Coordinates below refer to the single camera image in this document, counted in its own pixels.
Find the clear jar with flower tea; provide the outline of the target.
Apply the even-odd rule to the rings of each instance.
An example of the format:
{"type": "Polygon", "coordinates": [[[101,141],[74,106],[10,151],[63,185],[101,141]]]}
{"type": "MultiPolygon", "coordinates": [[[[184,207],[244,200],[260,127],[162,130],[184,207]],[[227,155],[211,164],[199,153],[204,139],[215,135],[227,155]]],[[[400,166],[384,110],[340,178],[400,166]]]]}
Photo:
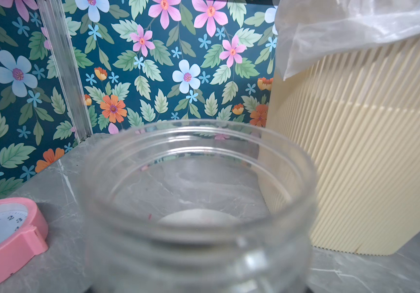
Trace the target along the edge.
{"type": "Polygon", "coordinates": [[[266,128],[137,126],[97,142],[79,203],[93,293],[305,293],[311,158],[266,128]]]}

